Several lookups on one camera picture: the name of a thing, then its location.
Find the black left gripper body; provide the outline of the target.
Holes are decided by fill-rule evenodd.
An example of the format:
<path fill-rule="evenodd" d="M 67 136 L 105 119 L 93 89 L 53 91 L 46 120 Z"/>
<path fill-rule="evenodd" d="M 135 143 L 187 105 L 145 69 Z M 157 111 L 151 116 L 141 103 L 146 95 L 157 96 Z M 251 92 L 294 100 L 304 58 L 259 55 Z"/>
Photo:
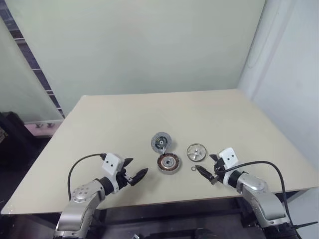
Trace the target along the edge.
<path fill-rule="evenodd" d="M 127 176 L 126 172 L 127 171 L 126 171 L 125 167 L 123 167 L 119 172 L 117 172 L 116 181 L 117 181 L 119 189 L 122 189 L 122 188 L 126 187 L 127 185 L 131 186 L 131 181 L 126 178 L 126 176 Z"/>

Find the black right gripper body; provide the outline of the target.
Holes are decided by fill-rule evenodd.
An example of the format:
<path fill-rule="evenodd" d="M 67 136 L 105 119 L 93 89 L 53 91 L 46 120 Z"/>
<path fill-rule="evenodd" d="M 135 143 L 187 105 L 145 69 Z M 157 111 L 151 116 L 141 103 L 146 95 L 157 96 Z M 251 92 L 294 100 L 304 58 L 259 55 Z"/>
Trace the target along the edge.
<path fill-rule="evenodd" d="M 219 159 L 214 158 L 213 161 L 215 162 L 214 167 L 213 167 L 215 176 L 211 180 L 211 184 L 215 185 L 218 182 L 223 184 L 223 179 L 224 179 L 225 173 L 221 173 L 221 172 L 225 170 L 225 167 L 224 167 L 225 163 L 224 163 L 222 158 L 219 158 Z"/>

